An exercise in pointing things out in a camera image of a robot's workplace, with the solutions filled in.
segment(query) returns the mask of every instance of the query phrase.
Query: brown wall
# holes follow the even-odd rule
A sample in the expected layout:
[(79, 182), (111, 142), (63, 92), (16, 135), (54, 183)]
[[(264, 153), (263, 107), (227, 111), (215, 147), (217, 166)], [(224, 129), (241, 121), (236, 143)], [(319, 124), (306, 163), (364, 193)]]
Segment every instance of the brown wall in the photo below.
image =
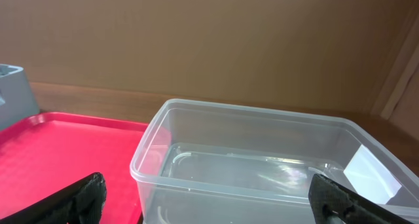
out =
[(413, 4), (0, 0), (0, 62), (35, 82), (362, 111)]

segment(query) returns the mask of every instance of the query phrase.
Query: plastic container rim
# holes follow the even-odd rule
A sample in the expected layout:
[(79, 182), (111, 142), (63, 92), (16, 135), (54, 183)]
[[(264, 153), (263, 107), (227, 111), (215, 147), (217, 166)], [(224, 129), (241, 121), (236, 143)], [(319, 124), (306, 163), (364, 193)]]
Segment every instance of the plastic container rim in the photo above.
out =
[[(364, 136), (367, 140), (369, 140), (374, 146), (378, 147), (389, 159), (392, 159), (396, 165), (402, 169), (402, 171), (417, 185), (419, 186), (419, 178), (414, 175), (414, 173), (404, 165), (395, 155), (393, 155), (389, 150), (387, 150), (380, 142), (374, 139), (368, 132), (358, 126), (351, 120), (344, 119), (341, 117), (331, 117), (331, 116), (324, 116), (324, 115), (315, 115), (310, 113), (298, 113), (292, 111), (283, 111), (277, 109), (264, 109), (259, 107), (250, 107), (250, 106), (242, 106), (242, 105), (230, 105), (226, 103), (213, 103), (213, 102), (201, 102), (195, 100), (183, 100), (183, 99), (170, 99), (166, 101), (163, 106), (158, 110), (157, 114), (151, 120), (149, 126), (147, 127), (146, 131), (144, 132), (143, 137), (141, 138), (139, 145), (134, 153), (134, 156), (130, 163), (130, 173), (131, 176), (140, 183), (150, 183), (152, 185), (161, 185), (165, 187), (176, 187), (178, 189), (185, 189), (188, 191), (196, 190), (196, 191), (204, 191), (209, 193), (219, 193), (224, 195), (233, 195), (233, 196), (244, 196), (250, 198), (261, 198), (264, 200), (275, 200), (275, 201), (282, 201), (282, 202), (292, 202), (297, 204), (309, 204), (307, 198), (299, 198), (295, 196), (286, 196), (286, 195), (277, 195), (270, 191), (259, 191), (247, 188), (240, 188), (240, 187), (230, 187), (226, 185), (217, 185), (217, 184), (209, 184), (209, 183), (202, 183), (199, 181), (187, 181), (182, 179), (175, 179), (170, 177), (161, 177), (156, 175), (149, 175), (149, 174), (142, 174), (138, 171), (135, 164), (139, 158), (139, 154), (143, 150), (145, 146), (145, 140), (151, 134), (151, 130), (156, 127), (156, 122), (158, 119), (167, 116), (169, 111), (163, 115), (163, 112), (166, 110), (167, 106), (172, 103), (186, 103), (190, 105), (198, 105), (198, 106), (206, 106), (206, 107), (218, 107), (218, 108), (225, 108), (225, 109), (233, 109), (233, 110), (241, 110), (241, 111), (252, 111), (252, 112), (260, 112), (260, 113), (271, 113), (275, 115), (285, 115), (285, 116), (292, 116), (292, 117), (302, 117), (302, 118), (309, 118), (309, 119), (320, 119), (324, 121), (332, 121), (332, 122), (341, 122), (347, 124), (354, 130), (358, 131), (362, 136)], [(391, 206), (391, 205), (381, 205), (386, 207), (387, 210), (395, 212), (398, 215), (409, 215), (419, 217), (419, 208), (409, 208), (409, 207), (402, 207), (402, 206)]]

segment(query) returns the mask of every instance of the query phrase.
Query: clear plastic container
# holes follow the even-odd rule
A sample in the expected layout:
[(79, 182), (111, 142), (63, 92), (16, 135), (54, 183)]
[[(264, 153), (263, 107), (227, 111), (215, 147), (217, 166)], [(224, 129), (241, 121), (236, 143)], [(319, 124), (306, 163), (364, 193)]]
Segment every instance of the clear plastic container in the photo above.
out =
[(342, 118), (169, 100), (130, 171), (146, 224), (314, 223), (315, 173), (419, 223), (419, 179)]

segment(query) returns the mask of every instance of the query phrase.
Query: red tray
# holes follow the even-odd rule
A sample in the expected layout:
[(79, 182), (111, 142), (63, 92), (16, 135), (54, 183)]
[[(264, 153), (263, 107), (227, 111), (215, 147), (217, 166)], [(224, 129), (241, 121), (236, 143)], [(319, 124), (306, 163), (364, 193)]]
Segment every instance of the red tray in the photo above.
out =
[(0, 219), (93, 173), (105, 177), (101, 223), (141, 215), (130, 161), (147, 124), (42, 113), (0, 131)]

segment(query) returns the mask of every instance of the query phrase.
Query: gray container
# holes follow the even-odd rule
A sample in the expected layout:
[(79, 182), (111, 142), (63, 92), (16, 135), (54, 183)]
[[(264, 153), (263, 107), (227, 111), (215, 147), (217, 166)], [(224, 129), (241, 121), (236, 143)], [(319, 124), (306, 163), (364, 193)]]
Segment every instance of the gray container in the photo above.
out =
[(0, 64), (0, 130), (38, 113), (24, 69)]

